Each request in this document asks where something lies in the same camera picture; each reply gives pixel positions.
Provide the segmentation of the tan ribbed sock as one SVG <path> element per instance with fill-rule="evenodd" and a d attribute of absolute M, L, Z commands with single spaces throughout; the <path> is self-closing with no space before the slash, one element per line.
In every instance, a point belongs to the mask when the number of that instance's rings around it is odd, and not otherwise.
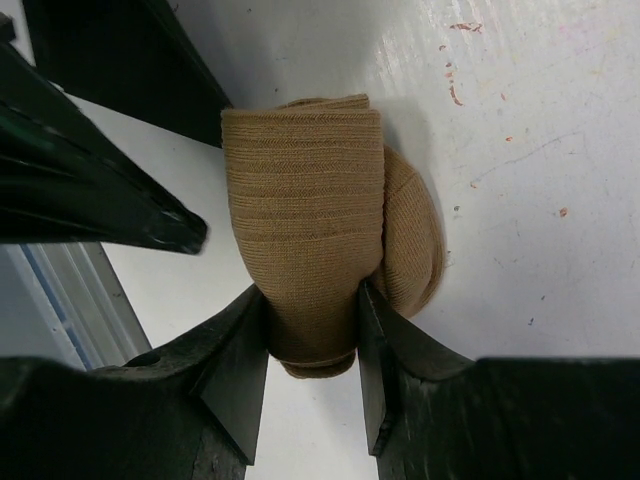
<path fill-rule="evenodd" d="M 442 281 L 425 182 L 364 94 L 228 109 L 221 123 L 231 225 L 268 301 L 269 352 L 299 379 L 340 375 L 355 360 L 363 281 L 407 318 Z"/>

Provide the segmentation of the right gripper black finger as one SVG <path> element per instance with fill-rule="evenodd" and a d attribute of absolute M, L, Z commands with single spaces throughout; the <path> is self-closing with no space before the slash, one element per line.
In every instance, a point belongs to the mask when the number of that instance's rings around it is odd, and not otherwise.
<path fill-rule="evenodd" d="M 266 300 L 223 311 L 127 364 L 1 362 L 5 479 L 241 479 L 255 461 Z"/>
<path fill-rule="evenodd" d="M 635 479 L 639 363 L 472 361 L 358 290 L 366 438 L 382 479 Z"/>

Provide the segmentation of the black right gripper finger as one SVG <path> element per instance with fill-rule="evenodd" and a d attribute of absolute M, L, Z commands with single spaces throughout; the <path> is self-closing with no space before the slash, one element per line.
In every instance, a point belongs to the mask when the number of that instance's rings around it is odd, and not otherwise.
<path fill-rule="evenodd" d="M 29 0 L 38 72 L 66 93 L 218 147 L 231 103 L 166 1 Z"/>
<path fill-rule="evenodd" d="M 197 255 L 206 222 L 1 46 L 1 241 L 107 242 Z"/>

